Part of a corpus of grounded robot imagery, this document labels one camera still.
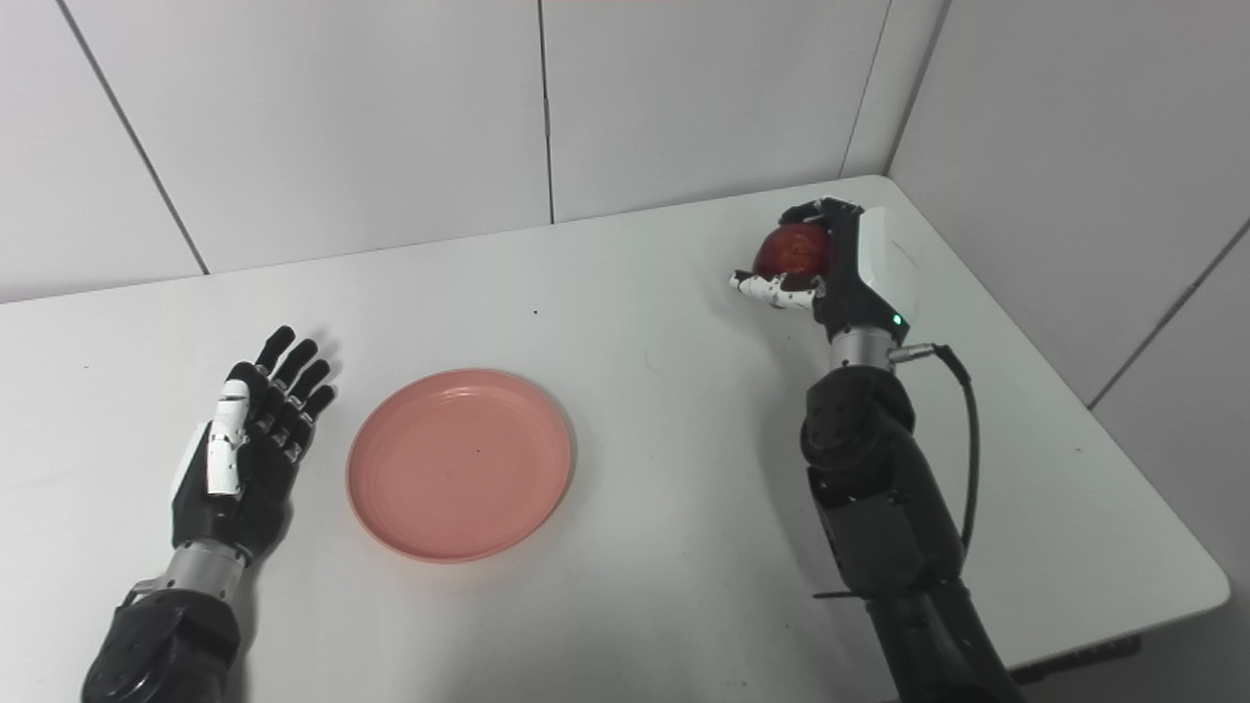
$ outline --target cable connector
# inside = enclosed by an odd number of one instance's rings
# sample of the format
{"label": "cable connector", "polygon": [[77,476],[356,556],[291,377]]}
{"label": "cable connector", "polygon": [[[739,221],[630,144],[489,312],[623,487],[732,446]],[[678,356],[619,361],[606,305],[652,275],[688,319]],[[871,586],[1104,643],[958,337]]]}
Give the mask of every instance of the cable connector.
{"label": "cable connector", "polygon": [[890,352],[890,362],[895,364],[905,364],[914,359],[924,359],[925,357],[932,357],[938,353],[936,344],[911,344],[908,346],[900,346]]}

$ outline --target black cable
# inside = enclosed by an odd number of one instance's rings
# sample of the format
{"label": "black cable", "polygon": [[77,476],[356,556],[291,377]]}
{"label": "black cable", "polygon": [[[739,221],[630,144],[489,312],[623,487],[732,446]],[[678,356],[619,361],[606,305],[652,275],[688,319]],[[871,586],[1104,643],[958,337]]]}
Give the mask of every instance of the black cable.
{"label": "black cable", "polygon": [[964,500],[964,529],[960,540],[964,550],[972,540],[972,523],[976,519],[976,495],[981,484],[981,420],[976,413],[976,395],[972,394],[972,377],[955,355],[955,352],[946,344],[934,348],[934,355],[946,364],[950,373],[955,375],[960,388],[964,389],[964,402],[968,404],[968,497]]}

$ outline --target wall seam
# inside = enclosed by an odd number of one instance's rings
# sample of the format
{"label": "wall seam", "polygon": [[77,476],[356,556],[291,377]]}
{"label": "wall seam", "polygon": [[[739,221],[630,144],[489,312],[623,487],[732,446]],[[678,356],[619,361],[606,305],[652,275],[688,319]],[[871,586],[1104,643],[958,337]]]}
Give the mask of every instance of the wall seam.
{"label": "wall seam", "polygon": [[109,85],[108,79],[104,78],[104,70],[100,69],[99,61],[95,60],[95,54],[91,48],[88,46],[86,38],[82,36],[82,30],[79,29],[78,21],[74,20],[74,15],[70,13],[69,6],[65,0],[56,0],[56,5],[61,9],[61,15],[65,18],[65,23],[69,25],[70,31],[74,34],[74,39],[78,41],[79,48],[82,50],[82,55],[86,56],[88,64],[91,65],[91,71],[95,74],[95,79],[100,83],[100,88],[104,89],[104,94],[109,98],[109,104],[112,105],[114,114],[121,120],[122,129],[126,130],[126,135],[130,138],[130,144],[134,145],[135,151],[139,153],[139,159],[144,163],[144,168],[148,169],[149,178],[152,179],[152,184],[156,185],[156,191],[160,194],[161,201],[165,203],[165,209],[169,210],[171,218],[174,218],[174,224],[178,226],[178,231],[182,235],[182,241],[186,248],[191,250],[191,256],[195,259],[195,264],[200,268],[200,273],[204,275],[209,274],[209,266],[204,263],[204,256],[200,255],[200,249],[195,245],[195,240],[191,239],[191,233],[186,230],[186,225],[182,223],[182,216],[178,214],[178,209],[174,208],[174,200],[170,199],[169,191],[165,190],[165,184],[161,183],[160,176],[156,175],[156,168],[152,165],[151,159],[148,158],[148,150],[139,141],[139,135],[135,133],[135,128],[130,124],[130,119],[126,118],[125,110],[121,109],[121,103],[118,100],[118,95],[112,91],[112,86]]}

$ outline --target white wall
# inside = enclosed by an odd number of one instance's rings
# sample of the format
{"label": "white wall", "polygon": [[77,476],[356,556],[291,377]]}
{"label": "white wall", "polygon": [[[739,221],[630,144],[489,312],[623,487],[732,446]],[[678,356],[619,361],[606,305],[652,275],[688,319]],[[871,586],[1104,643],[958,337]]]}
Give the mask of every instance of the white wall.
{"label": "white wall", "polygon": [[[68,0],[210,271],[879,170],[939,4]],[[0,301],[198,273],[56,5],[0,11]]]}
{"label": "white wall", "polygon": [[0,301],[199,273],[56,4],[0,1]]}
{"label": "white wall", "polygon": [[1086,402],[1196,290],[1095,415],[1232,602],[1031,700],[1250,699],[1250,244],[1220,259],[1250,219],[1248,26],[1230,0],[954,0],[890,173]]}

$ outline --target white finger segment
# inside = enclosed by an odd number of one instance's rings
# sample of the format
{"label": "white finger segment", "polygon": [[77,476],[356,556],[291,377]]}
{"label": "white finger segment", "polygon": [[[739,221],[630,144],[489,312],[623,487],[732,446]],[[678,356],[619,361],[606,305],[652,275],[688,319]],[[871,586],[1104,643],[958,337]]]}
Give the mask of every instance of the white finger segment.
{"label": "white finger segment", "polygon": [[218,412],[209,429],[209,495],[239,495],[239,448],[246,440],[248,384],[230,379],[218,398]]}
{"label": "white finger segment", "polygon": [[785,274],[780,274],[772,278],[764,278],[761,275],[752,275],[741,278],[738,274],[730,276],[729,284],[738,289],[739,293],[746,295],[748,298],[754,298],[756,300],[762,300],[774,308],[788,308],[795,310],[810,310],[811,300],[816,294],[816,289],[811,288],[809,290],[781,290],[781,283],[785,280]]}

